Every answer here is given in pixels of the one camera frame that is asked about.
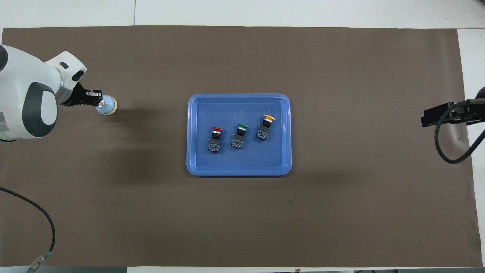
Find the cable connector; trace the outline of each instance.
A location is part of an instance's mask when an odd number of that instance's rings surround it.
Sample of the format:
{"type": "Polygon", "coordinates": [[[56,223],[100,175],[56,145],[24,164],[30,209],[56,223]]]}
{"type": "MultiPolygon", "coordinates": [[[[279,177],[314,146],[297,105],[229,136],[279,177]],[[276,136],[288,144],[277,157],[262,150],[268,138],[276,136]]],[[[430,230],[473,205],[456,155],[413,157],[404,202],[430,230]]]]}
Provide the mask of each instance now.
{"type": "Polygon", "coordinates": [[[46,263],[47,258],[49,258],[51,255],[52,252],[47,251],[45,254],[39,256],[39,258],[37,258],[37,260],[30,265],[29,269],[27,269],[27,273],[33,273],[39,270],[39,268],[46,263]]]}

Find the plastic tray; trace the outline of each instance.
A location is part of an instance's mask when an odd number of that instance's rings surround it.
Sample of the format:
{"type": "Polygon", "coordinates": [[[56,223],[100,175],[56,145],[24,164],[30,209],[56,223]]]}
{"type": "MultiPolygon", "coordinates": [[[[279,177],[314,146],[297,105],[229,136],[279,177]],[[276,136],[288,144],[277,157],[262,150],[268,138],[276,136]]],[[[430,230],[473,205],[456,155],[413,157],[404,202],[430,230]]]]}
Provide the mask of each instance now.
{"type": "Polygon", "coordinates": [[[196,94],[187,111],[187,169],[194,175],[280,176],[291,169],[290,100],[283,94],[196,94]],[[263,115],[275,117],[267,140],[256,137],[263,115]],[[249,126],[241,149],[231,146],[237,124],[249,126]],[[212,127],[221,149],[208,150],[212,127]]]}

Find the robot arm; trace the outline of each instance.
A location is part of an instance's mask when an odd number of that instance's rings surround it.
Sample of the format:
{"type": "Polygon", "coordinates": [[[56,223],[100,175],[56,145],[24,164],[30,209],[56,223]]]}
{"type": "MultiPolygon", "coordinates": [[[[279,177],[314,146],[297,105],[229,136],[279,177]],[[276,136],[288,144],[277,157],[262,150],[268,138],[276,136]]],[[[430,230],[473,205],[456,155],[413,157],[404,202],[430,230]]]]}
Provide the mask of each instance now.
{"type": "Polygon", "coordinates": [[[86,70],[66,51],[42,62],[26,52],[0,45],[0,140],[46,136],[56,124],[58,104],[87,104],[97,106],[103,114],[114,112],[116,100],[103,97],[101,90],[84,89],[79,83],[86,70]],[[103,99],[110,103],[105,105],[103,99]]]}

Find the white table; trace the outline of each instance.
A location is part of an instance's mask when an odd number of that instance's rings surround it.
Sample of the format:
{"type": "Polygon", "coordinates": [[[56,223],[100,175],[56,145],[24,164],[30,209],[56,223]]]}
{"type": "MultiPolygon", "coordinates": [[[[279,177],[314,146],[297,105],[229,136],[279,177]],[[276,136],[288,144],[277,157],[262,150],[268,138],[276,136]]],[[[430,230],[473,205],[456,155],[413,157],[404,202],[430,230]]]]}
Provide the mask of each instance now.
{"type": "MultiPolygon", "coordinates": [[[[465,97],[474,98],[485,86],[485,4],[479,0],[0,0],[0,43],[3,28],[128,25],[453,28],[458,29],[465,97]]],[[[482,123],[468,126],[470,144],[483,128],[482,123]]],[[[485,145],[479,146],[472,160],[485,260],[485,145]]],[[[295,269],[190,268],[190,271],[248,273],[295,269]]],[[[130,273],[187,270],[128,268],[130,273]]],[[[352,269],[302,268],[302,271],[335,270],[352,269]]]]}

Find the brown mat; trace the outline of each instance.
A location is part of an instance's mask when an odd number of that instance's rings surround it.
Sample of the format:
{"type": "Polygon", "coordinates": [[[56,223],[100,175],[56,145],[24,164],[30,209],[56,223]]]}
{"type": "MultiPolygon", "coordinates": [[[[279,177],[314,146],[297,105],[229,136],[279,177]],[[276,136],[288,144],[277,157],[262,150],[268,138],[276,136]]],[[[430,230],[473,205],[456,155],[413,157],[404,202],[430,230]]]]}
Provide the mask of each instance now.
{"type": "MultiPolygon", "coordinates": [[[[73,53],[84,87],[120,105],[60,106],[46,138],[1,145],[1,184],[56,224],[49,265],[482,265],[471,160],[445,163],[420,126],[424,109],[464,98],[456,30],[37,28],[3,43],[73,53]],[[290,173],[189,174],[188,99],[266,92],[291,100],[290,173]]],[[[442,135],[450,156],[468,147],[463,126],[442,135]]],[[[0,200],[0,265],[29,264],[48,223],[0,200]]]]}

